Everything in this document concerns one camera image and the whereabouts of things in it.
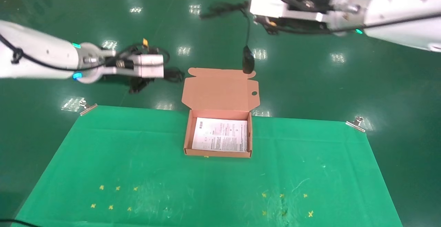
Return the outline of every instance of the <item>green floor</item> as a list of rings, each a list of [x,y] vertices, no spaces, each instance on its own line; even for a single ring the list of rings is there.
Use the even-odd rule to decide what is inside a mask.
[[[241,68],[246,23],[240,14],[200,21],[199,9],[244,0],[0,0],[0,19],[71,42],[141,38],[170,51],[170,65]],[[139,13],[130,9],[142,7]],[[404,226],[441,223],[438,128],[440,55],[348,37],[270,37],[252,26],[260,107],[254,115],[346,121],[366,119],[368,139]],[[181,84],[157,81],[138,95],[124,85],[0,80],[0,217],[17,213],[78,113],[70,98],[187,111]]]

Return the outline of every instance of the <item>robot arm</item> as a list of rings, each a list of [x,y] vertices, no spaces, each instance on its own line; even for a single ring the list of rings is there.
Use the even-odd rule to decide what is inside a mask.
[[[88,84],[108,74],[135,78],[164,77],[164,57],[154,49],[149,54],[130,49],[117,55],[115,51],[102,50],[91,43],[82,43],[77,48],[68,41],[2,20],[0,34],[7,42],[32,58],[49,67],[64,69],[42,66],[25,56],[16,59],[18,54],[3,40],[0,42],[0,78],[66,79],[75,73],[77,81]]]
[[[364,31],[369,37],[412,48],[441,52],[441,0],[251,0],[249,11],[270,34],[277,28],[328,31],[344,35],[340,29],[363,27],[427,16]]]

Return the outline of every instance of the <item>open cardboard box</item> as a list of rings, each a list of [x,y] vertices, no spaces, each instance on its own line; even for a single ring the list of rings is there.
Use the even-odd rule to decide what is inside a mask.
[[[259,83],[249,80],[256,75],[242,70],[189,68],[194,77],[186,78],[182,102],[191,108],[185,134],[186,155],[250,158],[253,150],[253,124],[249,111],[260,105]],[[192,149],[196,118],[220,118],[248,121],[247,152]]]

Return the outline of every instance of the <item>green cloth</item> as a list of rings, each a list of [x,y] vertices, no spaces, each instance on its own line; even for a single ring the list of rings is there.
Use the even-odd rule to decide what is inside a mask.
[[[79,117],[17,219],[44,227],[402,226],[366,135],[345,123],[253,117],[251,158],[206,158],[184,155],[187,117],[111,106]]]

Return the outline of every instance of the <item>box lid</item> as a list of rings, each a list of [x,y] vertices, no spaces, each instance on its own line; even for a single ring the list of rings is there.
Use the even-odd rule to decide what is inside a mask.
[[[259,83],[249,80],[256,72],[189,68],[182,102],[194,110],[251,111],[260,105]]]

